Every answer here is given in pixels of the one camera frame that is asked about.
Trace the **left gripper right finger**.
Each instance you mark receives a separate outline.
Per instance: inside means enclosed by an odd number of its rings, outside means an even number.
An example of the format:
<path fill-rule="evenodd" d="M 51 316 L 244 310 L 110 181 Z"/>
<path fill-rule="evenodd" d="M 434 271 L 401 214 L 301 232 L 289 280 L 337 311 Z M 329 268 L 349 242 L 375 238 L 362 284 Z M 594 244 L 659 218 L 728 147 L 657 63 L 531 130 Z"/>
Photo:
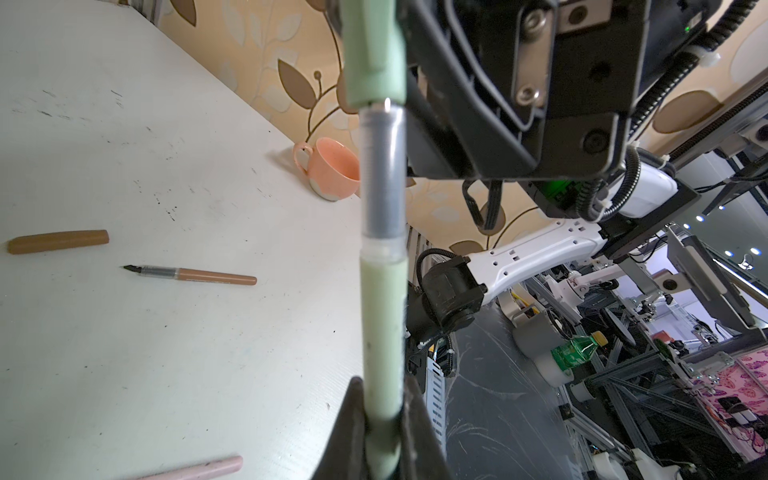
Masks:
<path fill-rule="evenodd" d="M 400 420 L 399 479 L 452 479 L 417 380 L 406 375 Z"/>

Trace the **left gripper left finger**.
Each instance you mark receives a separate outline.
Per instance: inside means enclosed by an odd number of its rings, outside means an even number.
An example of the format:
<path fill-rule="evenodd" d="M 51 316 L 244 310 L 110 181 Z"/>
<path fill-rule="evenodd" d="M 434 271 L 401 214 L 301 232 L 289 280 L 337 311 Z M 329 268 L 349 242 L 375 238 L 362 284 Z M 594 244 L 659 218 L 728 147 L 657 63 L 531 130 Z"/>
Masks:
<path fill-rule="evenodd" d="M 311 479 L 367 479 L 365 434 L 364 382 L 360 377 L 353 377 Z"/>

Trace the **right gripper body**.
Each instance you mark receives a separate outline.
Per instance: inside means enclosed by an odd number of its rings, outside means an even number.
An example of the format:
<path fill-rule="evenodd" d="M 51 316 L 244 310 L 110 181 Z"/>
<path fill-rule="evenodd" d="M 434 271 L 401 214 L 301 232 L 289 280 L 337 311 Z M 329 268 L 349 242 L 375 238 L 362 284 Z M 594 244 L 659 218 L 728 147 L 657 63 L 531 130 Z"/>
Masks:
<path fill-rule="evenodd" d="M 408 172 L 593 179 L 716 1 L 401 1 Z"/>

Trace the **pink pen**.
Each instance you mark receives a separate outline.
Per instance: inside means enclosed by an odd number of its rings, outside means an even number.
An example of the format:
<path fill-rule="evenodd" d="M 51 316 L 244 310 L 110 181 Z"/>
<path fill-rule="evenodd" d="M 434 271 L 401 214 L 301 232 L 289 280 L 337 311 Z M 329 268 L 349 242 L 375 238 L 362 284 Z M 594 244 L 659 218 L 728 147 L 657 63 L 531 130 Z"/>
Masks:
<path fill-rule="evenodd" d="M 239 472 L 244 459 L 237 455 L 194 466 L 139 477 L 138 480 L 211 480 Z"/>

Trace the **green pen cap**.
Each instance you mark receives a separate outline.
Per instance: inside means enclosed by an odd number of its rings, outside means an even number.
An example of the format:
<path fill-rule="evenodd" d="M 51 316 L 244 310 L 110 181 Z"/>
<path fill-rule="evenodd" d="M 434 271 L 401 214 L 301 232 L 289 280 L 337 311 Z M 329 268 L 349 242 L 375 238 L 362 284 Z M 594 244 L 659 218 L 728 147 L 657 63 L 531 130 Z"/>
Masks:
<path fill-rule="evenodd" d="M 339 3 L 347 104 L 363 109 L 407 96 L 406 46 L 392 0 Z"/>

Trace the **green pen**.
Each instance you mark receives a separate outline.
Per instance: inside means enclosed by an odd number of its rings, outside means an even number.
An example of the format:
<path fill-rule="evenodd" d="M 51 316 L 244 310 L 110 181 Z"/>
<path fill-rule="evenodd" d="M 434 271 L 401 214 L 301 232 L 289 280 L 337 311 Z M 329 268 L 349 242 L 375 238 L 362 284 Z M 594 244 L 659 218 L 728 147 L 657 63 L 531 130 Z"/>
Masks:
<path fill-rule="evenodd" d="M 398 467 L 403 405 L 405 247 L 405 111 L 391 100 L 360 111 L 365 457 L 372 479 Z"/>

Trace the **brown pen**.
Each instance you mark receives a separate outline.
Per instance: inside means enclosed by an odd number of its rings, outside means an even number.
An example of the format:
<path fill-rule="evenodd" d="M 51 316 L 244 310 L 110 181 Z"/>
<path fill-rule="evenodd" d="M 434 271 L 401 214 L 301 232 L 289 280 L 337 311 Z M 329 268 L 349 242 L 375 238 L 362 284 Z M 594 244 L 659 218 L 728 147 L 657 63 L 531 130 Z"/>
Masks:
<path fill-rule="evenodd" d="M 144 277 L 162 278 L 176 281 L 220 283 L 243 286 L 255 286 L 258 282 L 257 278 L 254 276 L 195 270 L 188 268 L 124 265 L 122 266 L 122 269 Z"/>

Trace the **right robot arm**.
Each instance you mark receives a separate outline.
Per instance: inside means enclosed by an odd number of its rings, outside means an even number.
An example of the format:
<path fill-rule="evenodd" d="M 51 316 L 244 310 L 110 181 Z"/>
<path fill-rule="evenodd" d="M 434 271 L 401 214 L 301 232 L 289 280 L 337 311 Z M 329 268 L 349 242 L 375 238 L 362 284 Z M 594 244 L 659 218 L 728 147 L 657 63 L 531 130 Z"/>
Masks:
<path fill-rule="evenodd" d="M 483 183 L 495 227 L 518 183 L 547 218 L 472 254 L 446 252 L 409 292 L 406 356 L 422 358 L 514 284 L 575 260 L 623 257 L 694 198 L 674 181 L 638 213 L 635 134 L 747 20 L 753 1 L 402 1 L 413 176 Z"/>

